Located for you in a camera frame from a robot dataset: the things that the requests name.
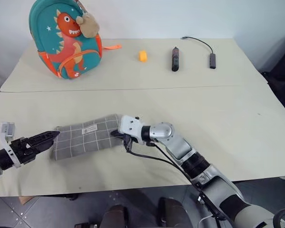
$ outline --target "gray plaid pouch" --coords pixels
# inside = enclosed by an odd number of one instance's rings
[[[122,145],[122,140],[110,135],[111,131],[118,129],[119,122],[120,116],[113,114],[85,123],[57,127],[60,134],[54,140],[52,158],[57,161]]]

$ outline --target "white label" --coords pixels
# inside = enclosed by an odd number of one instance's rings
[[[97,131],[97,125],[96,124],[82,129],[81,134],[87,134],[89,132],[94,132],[94,131]]]

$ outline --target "gray floor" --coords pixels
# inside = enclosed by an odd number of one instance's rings
[[[285,208],[285,180],[279,178],[237,183],[250,203],[276,213]],[[75,201],[57,197],[35,197],[22,206],[17,197],[0,198],[0,226],[11,228],[73,228],[82,222],[101,221],[112,205],[123,204],[130,213],[130,227],[156,226],[160,197],[172,197],[183,203],[196,227],[201,217],[209,215],[196,204],[197,193],[191,186],[172,186],[80,194]],[[215,228],[214,219],[203,226]],[[231,227],[222,223],[222,227]]]

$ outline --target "plush toy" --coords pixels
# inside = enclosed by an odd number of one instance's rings
[[[99,25],[92,14],[86,12],[82,17],[78,16],[76,18],[76,22],[80,26],[82,34],[86,38],[93,38],[98,34]]]

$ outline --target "dinosaur backpack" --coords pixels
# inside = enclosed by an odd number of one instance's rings
[[[60,78],[76,78],[101,60],[98,31],[86,38],[76,22],[85,12],[78,0],[37,0],[31,8],[29,29],[39,56]]]

